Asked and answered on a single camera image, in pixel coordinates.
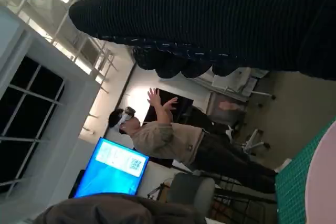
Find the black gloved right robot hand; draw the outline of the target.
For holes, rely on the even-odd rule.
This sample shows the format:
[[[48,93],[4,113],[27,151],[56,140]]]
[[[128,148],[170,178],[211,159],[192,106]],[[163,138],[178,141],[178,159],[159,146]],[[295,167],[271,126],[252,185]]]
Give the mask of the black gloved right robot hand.
[[[79,0],[69,17],[160,78],[248,67],[335,80],[335,0]]]

